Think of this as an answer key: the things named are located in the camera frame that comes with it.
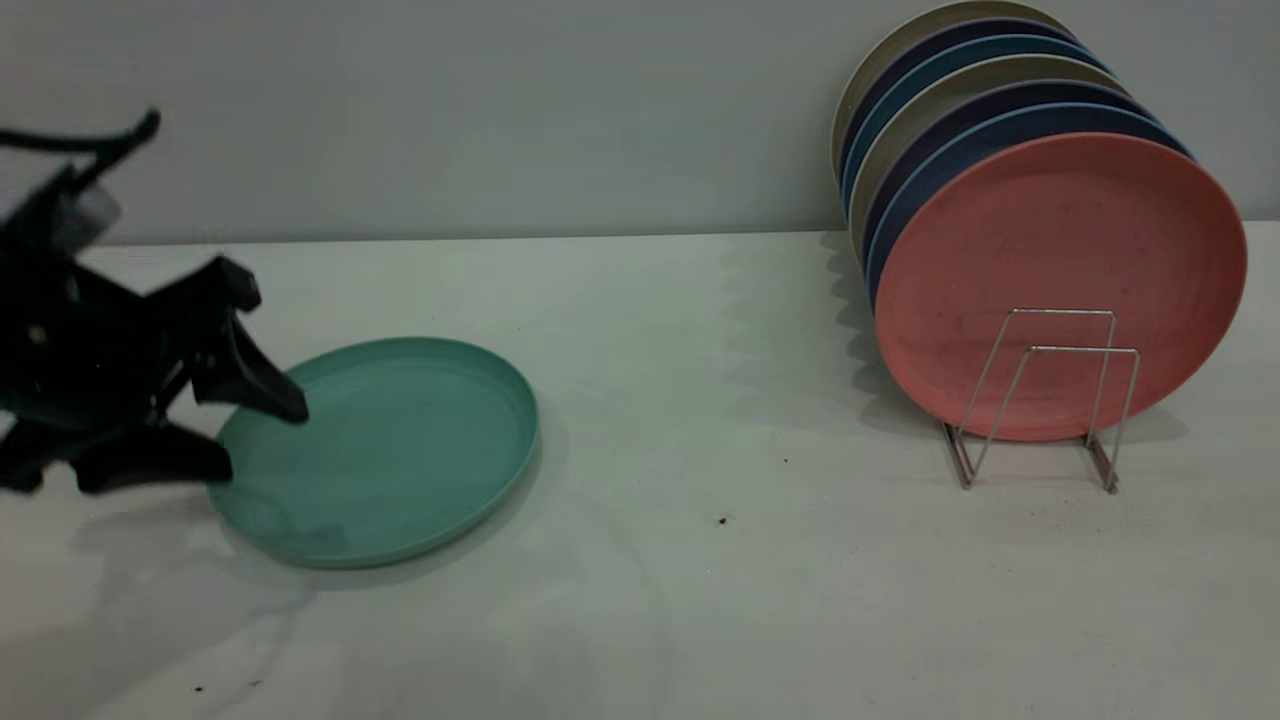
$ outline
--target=navy blue plate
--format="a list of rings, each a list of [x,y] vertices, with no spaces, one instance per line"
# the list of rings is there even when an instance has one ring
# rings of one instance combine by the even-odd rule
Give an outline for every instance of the navy blue plate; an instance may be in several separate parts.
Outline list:
[[[943,145],[920,164],[890,200],[872,236],[867,265],[867,295],[876,311],[876,291],[893,242],[915,213],[964,170],[1015,145],[1078,132],[1105,132],[1158,142],[1187,156],[1190,152],[1169,131],[1128,110],[1091,102],[1051,102],[992,118]],[[982,282],[980,278],[969,282]]]
[[[872,142],[876,141],[876,137],[899,110],[910,102],[922,90],[959,69],[983,60],[991,60],[992,58],[1025,54],[1071,58],[1073,60],[1088,63],[1102,72],[1111,72],[1092,53],[1079,45],[1037,35],[997,35],[995,37],[970,40],[929,58],[893,83],[893,87],[867,114],[867,120],[854,135],[849,156],[845,158],[845,172],[840,178],[840,202],[845,208],[845,219],[849,219],[849,196],[854,190],[858,168],[863,164],[863,159],[867,156],[867,151],[870,150]]]
[[[923,40],[910,46],[901,55],[893,59],[893,61],[884,68],[884,72],[882,72],[879,77],[872,82],[872,86],[867,88],[867,94],[858,101],[852,114],[849,117],[849,123],[846,123],[842,128],[844,137],[841,138],[838,167],[845,167],[845,158],[849,156],[849,149],[854,143],[854,133],[856,133],[858,128],[861,127],[863,122],[867,119],[867,114],[870,113],[872,108],[876,106],[876,102],[878,102],[879,99],[888,92],[888,88],[893,87],[893,83],[902,79],[902,76],[910,73],[920,63],[928,60],[938,53],[943,53],[956,45],[969,42],[970,40],[992,37],[996,35],[1038,35],[1079,45],[1079,41],[1071,37],[1068,32],[1041,22],[1024,20],[1020,18],[982,18],[957,23],[946,29],[940,29],[933,35],[925,36]]]
[[[863,228],[863,237],[872,237],[876,225],[879,224],[884,208],[897,192],[906,178],[915,168],[920,167],[929,155],[946,145],[952,137],[973,128],[991,118],[1004,115],[1023,108],[1046,105],[1051,102],[1091,102],[1119,108],[1130,113],[1137,113],[1147,119],[1155,120],[1151,113],[1135,102],[1133,97],[1116,92],[1110,87],[1080,82],[1073,79],[1033,79],[1007,85],[988,92],[983,92],[966,102],[957,105],[954,110],[940,118],[936,123],[920,131],[911,142],[906,145],[890,170],[884,173],[879,186],[872,195],[870,209],[867,211]],[[863,243],[863,256],[859,259],[861,266],[867,266],[867,255],[870,252],[870,243]]]

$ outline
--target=gray wall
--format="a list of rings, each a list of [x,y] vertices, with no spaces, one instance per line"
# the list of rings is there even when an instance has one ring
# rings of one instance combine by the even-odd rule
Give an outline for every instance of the gray wall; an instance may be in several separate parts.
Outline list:
[[[0,0],[0,124],[111,129],[129,240],[840,224],[835,100],[931,0]],[[1276,0],[1046,0],[1280,215]],[[0,155],[0,206],[45,167]]]

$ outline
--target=dish rack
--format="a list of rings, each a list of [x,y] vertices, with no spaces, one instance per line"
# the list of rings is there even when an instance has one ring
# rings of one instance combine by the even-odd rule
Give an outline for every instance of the dish rack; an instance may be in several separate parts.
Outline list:
[[[973,407],[978,402],[978,396],[982,393],[982,388],[987,384],[987,373],[991,370],[991,364],[996,359],[996,351],[1000,350],[1001,343],[1005,340],[1005,331],[1009,329],[1010,323],[1014,318],[1021,315],[1084,315],[1084,316],[1105,316],[1108,318],[1107,329],[1107,342],[1103,346],[1069,346],[1069,345],[1029,345],[1023,351],[1023,357],[1018,363],[1018,369],[1014,372],[1014,377],[1009,383],[1009,389],[1005,391],[1005,397],[1000,404],[1000,410],[996,411],[996,418],[991,424],[991,432],[982,442],[982,450],[978,452],[978,459],[973,460],[969,455],[969,447],[965,442],[965,427],[969,424],[969,418],[973,414]],[[1089,429],[1083,436],[1079,437],[1080,443],[1089,452],[1093,459],[1093,464],[1097,466],[1098,477],[1102,482],[1102,488],[1110,495],[1115,495],[1119,491],[1120,477],[1116,474],[1116,464],[1120,461],[1120,443],[1124,439],[1124,427],[1129,421],[1129,405],[1133,401],[1133,389],[1138,384],[1138,369],[1142,365],[1142,351],[1135,347],[1115,347],[1116,334],[1116,314],[1112,310],[1065,310],[1056,307],[1014,307],[1005,315],[1005,322],[1000,325],[1000,332],[996,334],[996,341],[991,345],[991,352],[987,354],[987,361],[983,364],[982,374],[978,375],[978,384],[973,389],[973,395],[969,397],[969,405],[965,407],[964,416],[960,419],[959,425],[952,425],[950,423],[942,423],[942,434],[946,438],[947,447],[951,451],[951,459],[955,462],[956,473],[960,477],[960,487],[964,489],[972,489],[974,482],[978,479],[978,473],[982,470],[982,464],[987,459],[987,451],[991,450],[992,441],[996,437],[996,432],[1000,429],[1000,421],[1005,416],[1005,410],[1009,409],[1009,401],[1014,397],[1014,391],[1018,389],[1018,380],[1023,377],[1023,370],[1032,357],[1046,354],[1046,352],[1076,352],[1076,354],[1094,354],[1102,356],[1102,369],[1098,372],[1098,391],[1093,398],[1093,413],[1089,416]],[[1098,407],[1102,405],[1102,388],[1107,377],[1107,363],[1112,355],[1129,355],[1133,357],[1133,369],[1129,372],[1129,389],[1125,392],[1124,409],[1120,413],[1120,423],[1116,425],[1115,443],[1111,448],[1111,455],[1108,456],[1102,443],[1098,441],[1097,436],[1097,421],[1098,421]]]

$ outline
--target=white table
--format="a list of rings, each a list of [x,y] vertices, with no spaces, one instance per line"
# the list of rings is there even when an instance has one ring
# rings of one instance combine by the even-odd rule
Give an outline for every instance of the white table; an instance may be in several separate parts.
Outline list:
[[[266,559],[195,487],[0,496],[0,717],[1276,717],[1280,223],[1249,233],[1117,496],[1064,446],[961,491],[840,233],[95,251],[140,290],[243,261],[282,366],[490,347],[544,446],[476,532],[366,571]]]

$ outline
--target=teal plate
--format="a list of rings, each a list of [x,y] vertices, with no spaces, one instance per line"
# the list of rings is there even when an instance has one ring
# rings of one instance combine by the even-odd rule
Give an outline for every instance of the teal plate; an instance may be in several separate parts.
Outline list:
[[[210,486],[227,523],[312,568],[367,568],[475,527],[524,474],[538,442],[529,382],[453,340],[353,345],[288,372],[311,419],[237,410],[219,442],[236,479]]]

